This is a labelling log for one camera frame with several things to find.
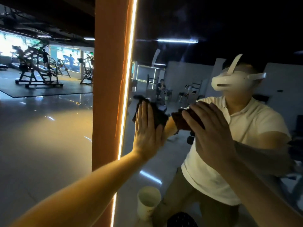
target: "man wearing vr headset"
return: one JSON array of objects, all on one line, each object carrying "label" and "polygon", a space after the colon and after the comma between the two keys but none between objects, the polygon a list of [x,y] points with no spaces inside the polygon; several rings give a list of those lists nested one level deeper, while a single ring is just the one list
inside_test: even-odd
[{"label": "man wearing vr headset", "polygon": [[[261,149],[276,149],[290,140],[282,116],[256,101],[252,94],[266,77],[265,63],[245,55],[227,59],[219,76],[212,79],[214,90],[222,97],[200,99],[214,103],[224,114],[234,141]],[[177,131],[169,118],[164,139]],[[184,163],[178,168],[163,200],[153,214],[153,226],[162,227],[188,201],[199,201],[203,220],[208,227],[230,227],[238,220],[240,199],[221,175],[208,166],[196,151],[201,145],[194,141]]]}]

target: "brown column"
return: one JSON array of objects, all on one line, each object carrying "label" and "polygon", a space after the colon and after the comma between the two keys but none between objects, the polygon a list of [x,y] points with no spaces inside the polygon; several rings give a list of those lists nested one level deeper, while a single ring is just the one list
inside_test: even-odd
[{"label": "brown column", "polygon": [[[92,170],[118,158],[132,7],[96,0]],[[95,226],[110,226],[112,203]]]}]

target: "right hand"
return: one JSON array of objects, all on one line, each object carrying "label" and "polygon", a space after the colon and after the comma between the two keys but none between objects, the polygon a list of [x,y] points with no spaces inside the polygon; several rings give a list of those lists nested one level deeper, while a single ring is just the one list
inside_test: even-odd
[{"label": "right hand", "polygon": [[152,107],[145,101],[139,105],[136,114],[133,153],[138,154],[142,160],[148,161],[161,146],[162,125],[154,128],[154,114]]},{"label": "right hand", "polygon": [[234,141],[229,125],[222,113],[213,103],[208,107],[204,102],[198,102],[190,108],[203,122],[203,129],[187,112],[182,116],[195,132],[196,151],[203,161],[215,170],[224,170],[229,163],[237,160]]}]

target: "gray gym flooring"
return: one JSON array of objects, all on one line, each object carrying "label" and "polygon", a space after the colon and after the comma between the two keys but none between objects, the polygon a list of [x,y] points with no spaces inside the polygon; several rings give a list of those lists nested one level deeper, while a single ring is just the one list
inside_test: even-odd
[{"label": "gray gym flooring", "polygon": [[59,82],[63,83],[63,87],[49,87],[46,85],[42,86],[30,86],[25,88],[27,82],[21,82],[15,84],[15,80],[20,78],[20,71],[9,68],[8,70],[0,71],[0,91],[13,97],[33,97],[33,96],[55,96],[55,95],[68,95],[68,94],[79,94],[79,93],[92,93],[92,85],[79,84],[80,80],[75,78],[69,78],[68,76],[58,76]]}]

